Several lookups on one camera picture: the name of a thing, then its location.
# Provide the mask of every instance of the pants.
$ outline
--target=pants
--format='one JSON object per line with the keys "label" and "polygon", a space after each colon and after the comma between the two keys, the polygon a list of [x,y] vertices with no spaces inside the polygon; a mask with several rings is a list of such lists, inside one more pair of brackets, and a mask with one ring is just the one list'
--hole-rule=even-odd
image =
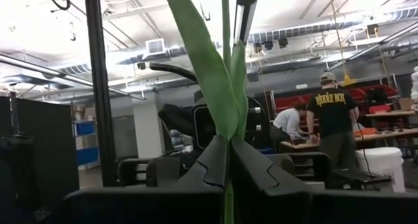
{"label": "pants", "polygon": [[355,139],[353,131],[321,138],[319,150],[331,159],[332,168],[355,168]]}
{"label": "pants", "polygon": [[272,125],[270,128],[270,138],[272,139],[274,143],[274,150],[276,153],[280,153],[281,143],[280,142],[286,142],[290,141],[290,136],[283,131],[281,128],[277,128],[276,126]]}

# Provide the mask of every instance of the green leaf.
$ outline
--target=green leaf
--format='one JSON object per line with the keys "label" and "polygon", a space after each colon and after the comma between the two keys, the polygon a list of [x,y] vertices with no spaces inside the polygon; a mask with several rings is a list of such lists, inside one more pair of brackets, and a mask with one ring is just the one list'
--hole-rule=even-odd
{"label": "green leaf", "polygon": [[246,95],[246,47],[241,41],[234,47],[229,76],[238,103],[238,111],[240,113],[236,134],[241,139],[244,139],[247,125],[248,99]]}
{"label": "green leaf", "polygon": [[225,64],[191,0],[167,1],[215,122],[217,134],[230,141],[237,131],[240,116]]}

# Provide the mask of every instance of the air vent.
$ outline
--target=air vent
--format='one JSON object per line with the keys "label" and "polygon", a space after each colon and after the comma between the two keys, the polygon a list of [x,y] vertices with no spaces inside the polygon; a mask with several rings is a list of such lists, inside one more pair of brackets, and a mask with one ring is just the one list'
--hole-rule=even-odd
{"label": "air vent", "polygon": [[164,39],[147,40],[145,42],[147,55],[164,54]]}

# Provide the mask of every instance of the white column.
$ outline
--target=white column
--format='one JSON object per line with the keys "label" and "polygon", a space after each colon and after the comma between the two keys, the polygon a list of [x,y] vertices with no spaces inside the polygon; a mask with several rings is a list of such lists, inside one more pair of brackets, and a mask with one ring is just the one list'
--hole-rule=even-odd
{"label": "white column", "polygon": [[159,104],[155,93],[147,93],[147,100],[132,99],[139,158],[155,158],[164,150]]}

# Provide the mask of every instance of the white bucket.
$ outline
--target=white bucket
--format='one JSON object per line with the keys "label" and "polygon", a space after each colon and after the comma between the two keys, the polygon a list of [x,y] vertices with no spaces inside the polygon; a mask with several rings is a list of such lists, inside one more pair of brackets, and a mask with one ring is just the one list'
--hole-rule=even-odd
{"label": "white bucket", "polygon": [[392,178],[392,188],[394,192],[405,192],[404,173],[402,170],[402,152],[399,148],[371,148],[358,150],[355,152],[360,169],[368,173],[367,162],[372,174],[390,176]]}

